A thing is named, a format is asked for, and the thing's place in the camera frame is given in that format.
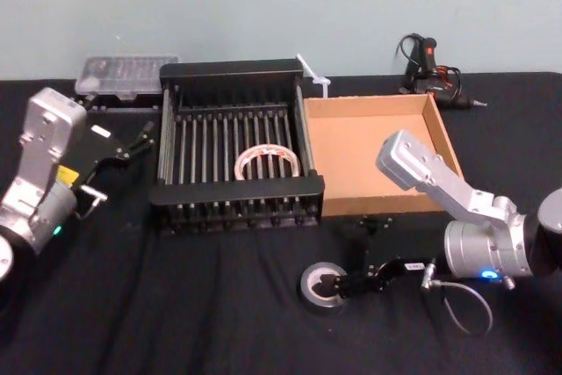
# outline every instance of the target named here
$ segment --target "blue led light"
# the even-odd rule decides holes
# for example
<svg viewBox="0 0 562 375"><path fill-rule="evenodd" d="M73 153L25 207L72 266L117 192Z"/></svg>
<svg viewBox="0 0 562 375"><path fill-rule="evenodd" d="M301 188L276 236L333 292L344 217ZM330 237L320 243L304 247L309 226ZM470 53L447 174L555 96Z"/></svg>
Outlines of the blue led light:
<svg viewBox="0 0 562 375"><path fill-rule="evenodd" d="M499 277L497 272L490 270L480 272L480 276L483 278L487 278L488 280L495 280Z"/></svg>

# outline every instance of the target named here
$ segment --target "clear plastic case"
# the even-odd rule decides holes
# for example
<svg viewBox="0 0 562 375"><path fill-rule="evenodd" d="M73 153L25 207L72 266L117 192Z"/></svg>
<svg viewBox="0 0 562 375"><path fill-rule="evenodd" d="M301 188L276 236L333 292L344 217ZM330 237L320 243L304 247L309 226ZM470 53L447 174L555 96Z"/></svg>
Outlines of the clear plastic case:
<svg viewBox="0 0 562 375"><path fill-rule="evenodd" d="M113 95L133 101L138 95L162 93L160 68L178 63L174 55L124 55L90 57L76 81L76 93Z"/></svg>

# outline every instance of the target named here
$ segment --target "white tape roll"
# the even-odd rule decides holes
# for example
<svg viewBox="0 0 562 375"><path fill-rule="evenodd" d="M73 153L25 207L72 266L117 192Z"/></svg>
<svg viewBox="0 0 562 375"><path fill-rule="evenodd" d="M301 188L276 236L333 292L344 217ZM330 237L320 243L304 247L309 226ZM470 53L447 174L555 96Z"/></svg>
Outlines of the white tape roll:
<svg viewBox="0 0 562 375"><path fill-rule="evenodd" d="M299 176L299 159L289 148L276 144L262 144L248 148L242 152L236 159L234 164L234 177L236 180L245 180L243 171L244 167L252 160L263 155L277 155L291 164L291 172L293 177Z"/></svg>

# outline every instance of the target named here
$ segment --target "black table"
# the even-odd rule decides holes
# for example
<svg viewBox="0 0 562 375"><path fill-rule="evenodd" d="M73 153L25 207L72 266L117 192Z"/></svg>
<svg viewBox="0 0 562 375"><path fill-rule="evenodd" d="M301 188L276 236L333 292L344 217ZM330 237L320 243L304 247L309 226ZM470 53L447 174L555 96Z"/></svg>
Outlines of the black table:
<svg viewBox="0 0 562 375"><path fill-rule="evenodd" d="M71 93L71 81L0 83L0 185L16 170L26 100L44 86ZM390 76L334 78L332 95L393 92ZM511 197L524 211L562 185L562 76L478 74L465 89L485 109L443 113L466 180ZM123 139L147 116L98 114ZM114 192L80 227L65 226L41 256L20 305L3 322L0 373L560 373L562 278L522 280L512 292L480 288L494 310L485 338L460 335L439 299L434 324L419 282L398 280L383 295L349 302L336 317L312 315L296 294L311 263L346 264L362 232L321 227L159 237L149 224L146 166L110 173ZM404 229L441 235L441 213ZM462 318L481 309L458 303Z"/></svg>

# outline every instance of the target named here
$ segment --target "cardboard box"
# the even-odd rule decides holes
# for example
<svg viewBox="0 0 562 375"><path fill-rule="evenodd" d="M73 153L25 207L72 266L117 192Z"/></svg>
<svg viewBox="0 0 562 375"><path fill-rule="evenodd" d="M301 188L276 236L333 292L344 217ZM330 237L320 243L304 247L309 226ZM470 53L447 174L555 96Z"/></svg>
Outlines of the cardboard box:
<svg viewBox="0 0 562 375"><path fill-rule="evenodd" d="M314 167L324 176L324 216L441 211L416 189L403 191L377 169L383 141L400 129L443 156L462 177L431 96L308 98Z"/></svg>

